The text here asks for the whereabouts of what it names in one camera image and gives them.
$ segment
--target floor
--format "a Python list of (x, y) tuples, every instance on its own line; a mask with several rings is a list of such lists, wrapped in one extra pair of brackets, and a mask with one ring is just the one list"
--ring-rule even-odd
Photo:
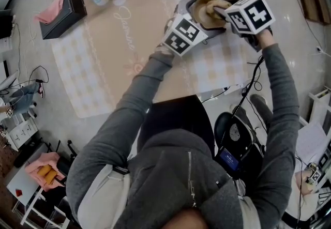
[[(309, 111), (307, 94), (319, 90), (324, 84), (325, 56), (313, 55), (316, 53), (316, 46), (318, 44), (303, 18), (297, 0), (267, 0), (267, 2), (272, 7), (272, 11), (276, 17), (276, 23), (272, 26), (274, 37), (280, 44), (296, 83), (300, 101), (300, 114), (306, 117)], [(4, 58), (8, 60), (10, 72), (14, 72), (20, 62), (20, 82), (26, 81), (31, 71), (38, 65), (42, 65), (47, 69), (50, 80), (49, 83), (44, 85), (46, 97), (44, 99), (39, 99), (38, 96), (36, 97), (38, 105), (35, 110), (38, 117), (35, 119), (35, 122), (41, 136), (43, 136), (45, 141), (51, 142), (53, 147), (56, 146), (58, 140), (61, 140), (63, 144), (66, 140), (72, 140), (75, 147), (79, 150), (96, 133), (107, 118), (107, 115), (86, 119), (79, 119), (76, 116), (60, 79), (50, 43), (41, 39), (40, 30), (32, 20), (34, 12), (41, 11), (49, 3), (50, 0), (12, 1), (11, 7), (17, 15), (17, 23), (21, 35), (21, 57), (19, 60), (18, 50), (13, 50), (5, 54)], [(324, 47), (323, 27), (316, 23), (309, 24), (322, 44), (322, 47)], [(15, 34), (14, 47), (18, 48), (18, 44), (18, 35)], [(256, 62), (258, 57), (258, 53), (247, 56), (250, 62)], [(250, 74), (252, 74), (253, 66), (250, 66), (249, 69)], [(43, 80), (47, 78), (42, 70), (35, 72), (32, 76), (32, 78), (36, 77)], [(263, 85), (260, 93), (267, 99), (268, 104), (271, 106), (271, 94), (265, 66), (262, 67), (262, 74), (259, 81)], [(217, 93), (205, 93), (202, 95), (202, 99), (207, 99), (212, 94), (216, 95)], [(231, 104), (238, 103), (239, 101), (240, 92), (235, 91), (205, 102), (204, 106), (212, 125), (214, 125), (217, 116), (221, 112), (228, 111)], [(253, 126), (260, 127), (261, 129), (261, 124), (247, 102), (244, 102), (244, 108), (247, 109)], [(258, 130), (258, 135), (260, 135), (261, 139), (264, 139), (265, 133), (260, 129)]]

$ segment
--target food on plate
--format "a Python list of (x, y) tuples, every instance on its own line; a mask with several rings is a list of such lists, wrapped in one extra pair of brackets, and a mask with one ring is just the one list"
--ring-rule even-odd
[(214, 12), (214, 7), (220, 7), (223, 9), (227, 9), (231, 6), (230, 2), (224, 0), (211, 0), (206, 5), (206, 12), (212, 17), (216, 19), (222, 19), (219, 15)]

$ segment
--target sleeve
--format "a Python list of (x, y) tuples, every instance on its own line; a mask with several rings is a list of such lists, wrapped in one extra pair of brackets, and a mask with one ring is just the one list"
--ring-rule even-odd
[(172, 67), (172, 54), (158, 47), (143, 70), (132, 80), (115, 111), (75, 158), (67, 179), (66, 191), (75, 219), (93, 180), (106, 164), (125, 166), (146, 111), (152, 104), (163, 76)]
[(267, 229), (274, 228), (280, 221), (290, 198), (299, 105), (292, 75), (278, 44), (265, 48), (262, 54), (274, 108), (261, 172), (248, 196), (256, 206), (261, 228)]

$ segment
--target tablecloth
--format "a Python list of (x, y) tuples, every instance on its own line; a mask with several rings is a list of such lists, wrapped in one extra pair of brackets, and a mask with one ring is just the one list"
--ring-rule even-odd
[[(84, 1), (88, 16), (52, 41), (60, 76), (80, 118), (114, 110), (161, 41), (179, 0), (113, 0), (100, 7)], [(248, 47), (228, 30), (176, 57), (155, 101), (243, 83)]]

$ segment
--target bread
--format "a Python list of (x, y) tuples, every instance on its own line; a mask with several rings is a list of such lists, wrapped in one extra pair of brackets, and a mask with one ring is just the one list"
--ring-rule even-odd
[(222, 19), (219, 15), (214, 12), (214, 7), (220, 7), (227, 9), (231, 6), (231, 3), (224, 0), (211, 0), (206, 5), (206, 12), (213, 18)]
[(50, 170), (52, 169), (52, 167), (50, 165), (44, 165), (38, 172), (37, 174), (39, 176), (44, 177)]
[(51, 169), (45, 176), (45, 181), (48, 185), (53, 184), (54, 178), (57, 176), (57, 172), (54, 169)]

